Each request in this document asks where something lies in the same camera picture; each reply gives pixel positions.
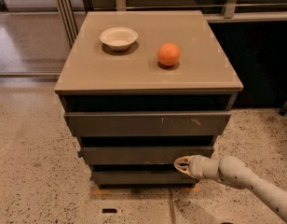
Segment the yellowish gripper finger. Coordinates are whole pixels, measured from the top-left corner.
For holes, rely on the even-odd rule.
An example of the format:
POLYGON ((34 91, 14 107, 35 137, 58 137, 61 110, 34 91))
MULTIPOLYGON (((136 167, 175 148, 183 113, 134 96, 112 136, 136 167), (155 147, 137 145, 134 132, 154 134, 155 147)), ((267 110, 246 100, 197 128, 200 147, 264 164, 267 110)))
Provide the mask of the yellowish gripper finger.
POLYGON ((182 174, 191 176, 189 166, 188 165, 175 165, 175 169, 181 172, 182 174))
POLYGON ((175 165, 179 166, 185 166, 188 165, 191 162, 191 157, 190 156, 183 156, 181 158, 178 158, 174 161, 175 165))

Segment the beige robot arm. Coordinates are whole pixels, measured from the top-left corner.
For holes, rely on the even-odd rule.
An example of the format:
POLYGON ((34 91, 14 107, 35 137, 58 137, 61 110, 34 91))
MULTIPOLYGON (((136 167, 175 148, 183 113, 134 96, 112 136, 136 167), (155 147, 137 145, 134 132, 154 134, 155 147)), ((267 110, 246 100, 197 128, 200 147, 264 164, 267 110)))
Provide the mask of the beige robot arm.
POLYGON ((210 179, 235 189, 249 190, 287 224, 287 191, 259 177, 240 159, 193 155, 178 158, 173 165, 196 180, 210 179))

